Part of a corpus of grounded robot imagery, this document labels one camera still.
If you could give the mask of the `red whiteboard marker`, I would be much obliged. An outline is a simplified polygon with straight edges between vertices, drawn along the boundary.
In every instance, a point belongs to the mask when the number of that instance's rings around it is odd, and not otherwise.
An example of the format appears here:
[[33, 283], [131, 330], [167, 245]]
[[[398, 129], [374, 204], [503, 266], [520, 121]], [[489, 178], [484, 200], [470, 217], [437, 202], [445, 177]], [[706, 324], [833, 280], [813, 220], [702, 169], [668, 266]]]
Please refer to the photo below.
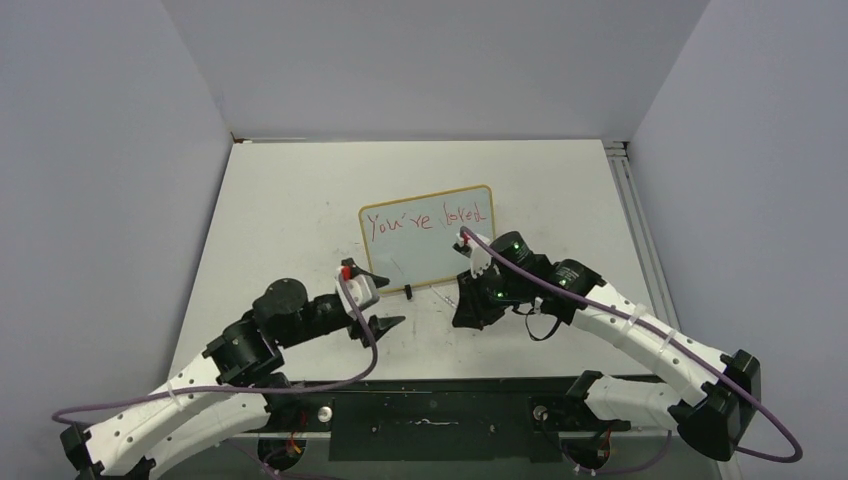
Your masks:
[[458, 308], [458, 295], [455, 292], [448, 291], [445, 288], [435, 286], [431, 286], [430, 289], [439, 299], [441, 299], [449, 307], [454, 310]]

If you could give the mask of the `yellow framed whiteboard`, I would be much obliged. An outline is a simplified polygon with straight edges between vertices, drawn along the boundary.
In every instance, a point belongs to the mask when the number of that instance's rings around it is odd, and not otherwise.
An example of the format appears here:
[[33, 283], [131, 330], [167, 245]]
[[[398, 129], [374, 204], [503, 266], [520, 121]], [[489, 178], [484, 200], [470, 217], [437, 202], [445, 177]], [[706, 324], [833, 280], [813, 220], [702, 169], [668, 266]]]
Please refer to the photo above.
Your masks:
[[487, 185], [366, 205], [358, 219], [369, 271], [389, 280], [382, 293], [453, 280], [469, 268], [453, 249], [460, 228], [489, 238], [495, 233]]

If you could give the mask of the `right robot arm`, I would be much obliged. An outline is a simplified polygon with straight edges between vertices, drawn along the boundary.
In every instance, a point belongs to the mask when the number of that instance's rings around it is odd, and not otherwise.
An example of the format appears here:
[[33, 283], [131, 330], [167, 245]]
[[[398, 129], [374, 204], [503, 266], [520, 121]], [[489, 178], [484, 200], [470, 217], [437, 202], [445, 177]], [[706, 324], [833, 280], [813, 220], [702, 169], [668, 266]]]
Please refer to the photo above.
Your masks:
[[717, 461], [738, 452], [761, 399], [754, 355], [729, 354], [681, 334], [584, 264], [533, 252], [517, 231], [489, 241], [462, 229], [453, 248], [470, 262], [457, 277], [454, 327], [481, 330], [526, 305], [557, 326], [600, 338], [658, 377], [651, 383], [584, 372], [566, 394], [573, 425], [623, 421], [674, 430]]

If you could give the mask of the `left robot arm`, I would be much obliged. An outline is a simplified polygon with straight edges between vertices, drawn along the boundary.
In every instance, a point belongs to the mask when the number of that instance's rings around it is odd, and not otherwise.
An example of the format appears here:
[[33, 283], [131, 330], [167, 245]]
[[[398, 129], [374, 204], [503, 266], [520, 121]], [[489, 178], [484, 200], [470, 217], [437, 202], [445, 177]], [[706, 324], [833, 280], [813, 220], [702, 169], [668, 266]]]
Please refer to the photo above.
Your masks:
[[321, 386], [293, 387], [281, 372], [283, 352], [336, 331], [371, 350], [402, 317], [365, 318], [390, 281], [359, 267], [351, 258], [334, 272], [334, 291], [309, 297], [302, 282], [271, 283], [252, 307], [207, 344], [185, 367], [150, 394], [104, 404], [114, 416], [83, 425], [66, 424], [64, 453], [80, 479], [152, 479], [168, 467], [233, 435], [266, 424], [290, 428], [298, 416], [293, 398], [346, 387], [376, 367], [350, 379]]

